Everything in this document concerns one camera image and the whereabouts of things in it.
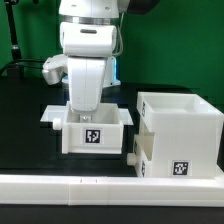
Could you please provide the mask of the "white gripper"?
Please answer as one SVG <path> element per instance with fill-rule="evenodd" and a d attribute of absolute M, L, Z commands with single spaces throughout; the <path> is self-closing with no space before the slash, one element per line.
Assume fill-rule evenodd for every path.
<path fill-rule="evenodd" d="M 91 122 L 101 98 L 106 60 L 69 57 L 67 61 L 71 108 L 80 122 Z"/>

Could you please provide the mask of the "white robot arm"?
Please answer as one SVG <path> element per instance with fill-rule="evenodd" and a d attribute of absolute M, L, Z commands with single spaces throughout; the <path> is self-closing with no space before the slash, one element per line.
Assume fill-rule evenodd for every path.
<path fill-rule="evenodd" d="M 70 110 L 87 123 L 101 99 L 108 59 L 123 51 L 121 13 L 146 14 L 160 0 L 61 0 L 60 44 L 63 53 L 48 58 L 42 74 L 54 85 L 68 75 Z"/>

